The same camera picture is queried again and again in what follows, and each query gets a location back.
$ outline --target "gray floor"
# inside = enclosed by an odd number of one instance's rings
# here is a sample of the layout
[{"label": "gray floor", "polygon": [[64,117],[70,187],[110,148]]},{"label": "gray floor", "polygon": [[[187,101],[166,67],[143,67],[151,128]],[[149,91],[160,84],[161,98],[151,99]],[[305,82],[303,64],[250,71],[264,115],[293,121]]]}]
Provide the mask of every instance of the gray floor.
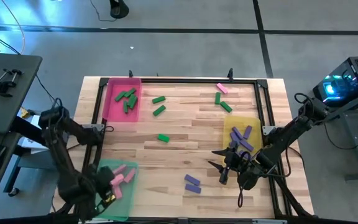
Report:
[{"label": "gray floor", "polygon": [[[97,21],[88,1],[20,0],[8,1],[8,4],[21,24],[33,26],[257,28],[252,0],[126,2],[130,14],[112,23]],[[107,1],[94,0],[94,3],[101,17],[107,19],[108,11],[103,10]],[[358,30],[358,0],[259,0],[259,6],[265,29]],[[0,3],[0,26],[4,24],[14,24],[14,21]],[[25,36],[25,54],[44,58],[39,76],[52,95],[62,98],[71,113],[85,75],[127,75],[131,69],[135,76],[158,73],[160,76],[224,77],[232,67],[235,77],[266,77],[257,34],[26,32]],[[0,38],[18,50],[21,48],[20,32],[0,31]],[[267,35],[266,39],[273,75],[285,80],[293,116],[299,108],[293,100],[294,93],[310,90],[347,57],[358,56],[358,35]],[[0,49],[9,52],[1,45]],[[48,104],[46,94],[34,82],[24,106],[44,110]],[[348,146],[349,142],[342,140],[340,126],[328,128],[334,141]],[[352,151],[330,145],[321,127],[303,135],[300,148],[315,214],[358,221],[358,181],[344,181],[344,175],[358,171]],[[21,176],[18,181],[37,180],[35,184],[39,187],[35,188],[39,191],[28,188],[29,193],[9,198],[21,208],[14,214],[0,213],[0,218],[49,212],[48,201],[56,177],[39,170],[25,170]],[[0,190],[0,206],[8,204],[4,198]]]}]

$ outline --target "wooden table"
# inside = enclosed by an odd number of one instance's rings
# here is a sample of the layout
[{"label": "wooden table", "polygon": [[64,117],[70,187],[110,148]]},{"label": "wooden table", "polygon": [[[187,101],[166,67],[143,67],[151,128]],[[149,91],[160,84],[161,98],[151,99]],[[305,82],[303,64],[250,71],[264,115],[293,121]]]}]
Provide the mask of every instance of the wooden table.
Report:
[{"label": "wooden table", "polygon": [[[91,122],[100,77],[84,77],[74,120]],[[291,121],[290,107],[282,79],[268,79],[273,115],[277,126]],[[252,85],[226,85],[229,93],[224,100],[233,108],[233,115],[258,117]],[[102,119],[104,88],[99,121]],[[139,164],[139,181],[135,192],[132,217],[194,217],[194,218],[273,218],[269,182],[260,178],[250,191],[243,191],[244,205],[237,207],[239,187],[236,174],[229,176],[227,185],[219,183],[219,172],[207,161],[221,162],[222,157],[211,153],[222,148],[223,119],[227,113],[214,105],[213,84],[143,83],[140,116],[137,123],[110,123],[115,131],[106,133],[102,159],[122,159]],[[160,116],[152,112],[158,106],[152,98],[165,95],[167,109]],[[166,144],[157,134],[167,134]],[[291,145],[298,150],[297,142]],[[70,150],[75,168],[81,170],[85,146]],[[301,159],[291,150],[292,175],[288,188],[306,211],[313,213],[308,185]],[[285,153],[282,154],[285,173],[288,172]],[[201,181],[201,194],[185,190],[184,176],[190,174]],[[277,186],[280,208],[284,212],[282,193]],[[63,201],[55,193],[55,207]]]}]

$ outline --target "green tray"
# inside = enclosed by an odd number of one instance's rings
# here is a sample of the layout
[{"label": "green tray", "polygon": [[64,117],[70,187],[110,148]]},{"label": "green tray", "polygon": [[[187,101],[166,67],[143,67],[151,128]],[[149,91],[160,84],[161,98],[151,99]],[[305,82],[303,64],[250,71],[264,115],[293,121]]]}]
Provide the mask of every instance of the green tray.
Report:
[{"label": "green tray", "polygon": [[[119,185],[122,192],[122,198],[117,199],[115,202],[113,202],[106,209],[106,211],[97,216],[97,218],[124,222],[129,217],[129,214],[134,206],[134,195],[137,184],[137,175],[139,173],[139,166],[136,162],[120,161],[115,159],[102,159],[99,162],[99,169],[102,166],[108,166],[113,171],[123,164],[127,166],[124,172],[122,172],[124,177],[129,173],[129,171],[131,171],[131,169],[136,169],[135,176],[128,184],[123,182]],[[96,204],[98,204],[99,201],[100,197],[99,195],[97,195]]]}]

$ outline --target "black metal frame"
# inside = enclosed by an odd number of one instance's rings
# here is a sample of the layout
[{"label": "black metal frame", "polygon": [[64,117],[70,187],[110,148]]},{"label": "black metal frame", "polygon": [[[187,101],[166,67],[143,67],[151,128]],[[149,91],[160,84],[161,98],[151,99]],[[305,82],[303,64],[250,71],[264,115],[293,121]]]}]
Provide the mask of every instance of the black metal frame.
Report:
[{"label": "black metal frame", "polygon": [[[255,92],[256,104],[257,104],[258,117],[260,119],[260,124],[261,124],[261,126],[265,126],[264,111],[263,111],[263,107],[262,107],[262,100],[260,97],[260,87],[262,87],[263,92],[264,92],[265,102],[266,102],[266,109],[267,109],[267,116],[269,119],[269,124],[271,126],[275,125],[274,117],[273,117],[272,103],[270,101],[270,95],[269,95],[269,86],[267,84],[266,79],[236,80],[236,79],[233,79],[232,70],[229,71],[227,78],[208,78],[208,79],[203,79],[203,78],[159,78],[159,77],[156,77],[156,78],[140,77],[140,78],[142,79],[142,83],[211,83],[211,84],[223,83],[223,84],[250,84],[250,85],[253,85],[254,92]],[[100,78],[98,93],[96,95],[96,102],[95,102],[93,115],[92,115],[92,121],[91,121],[92,124],[96,124],[98,122],[98,115],[99,115],[99,110],[100,110],[100,106],[101,106],[102,94],[103,94],[104,87],[108,83],[108,80],[109,80],[109,78],[107,78],[107,77]],[[101,123],[106,125],[107,121],[103,118]],[[96,152],[95,152],[95,158],[94,158],[93,164],[95,164],[97,166],[99,165],[99,161],[101,158],[102,146],[103,146],[103,141],[99,145],[96,146]],[[83,167],[81,170],[82,173],[85,172],[86,168],[90,164],[91,151],[92,151],[92,147],[87,146],[86,151],[85,151],[84,161],[83,161]],[[280,162],[278,163],[278,173],[280,175],[283,175],[283,173],[284,173],[283,163],[282,163],[281,158],[280,158]],[[270,194],[272,196],[273,212],[274,212],[275,218],[277,218],[280,215],[282,215],[282,212],[280,210],[280,206],[278,203],[275,181],[271,177],[268,178],[268,181],[269,181]],[[290,206],[290,203],[289,203],[287,197],[284,195],[284,193],[283,193],[283,199],[284,199],[284,205],[285,205],[285,214],[291,216],[292,215],[291,206]],[[75,213],[79,213],[80,212],[79,207],[75,206],[74,211],[75,211]],[[230,218],[230,221],[235,221],[235,220],[238,220],[238,218]],[[241,220],[242,220],[242,222],[249,221],[249,219],[246,219],[246,218],[241,219]]]}]

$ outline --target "black desk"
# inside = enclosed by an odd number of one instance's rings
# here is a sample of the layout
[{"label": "black desk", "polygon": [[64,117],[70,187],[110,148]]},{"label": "black desk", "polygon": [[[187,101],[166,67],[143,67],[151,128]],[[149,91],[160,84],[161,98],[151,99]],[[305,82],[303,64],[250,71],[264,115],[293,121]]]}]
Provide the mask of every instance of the black desk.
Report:
[{"label": "black desk", "polygon": [[8,91],[13,95],[12,98],[0,96],[0,144],[5,136],[3,144],[7,147],[6,157],[0,170],[0,182],[12,155],[15,153],[17,142],[23,134],[19,130],[27,129],[28,125],[33,127],[30,123],[18,118],[16,114],[34,80],[35,74],[38,72],[41,61],[42,58],[38,56],[0,54],[0,76],[3,74],[4,68],[8,70],[18,69],[25,73],[16,78],[17,86]]}]

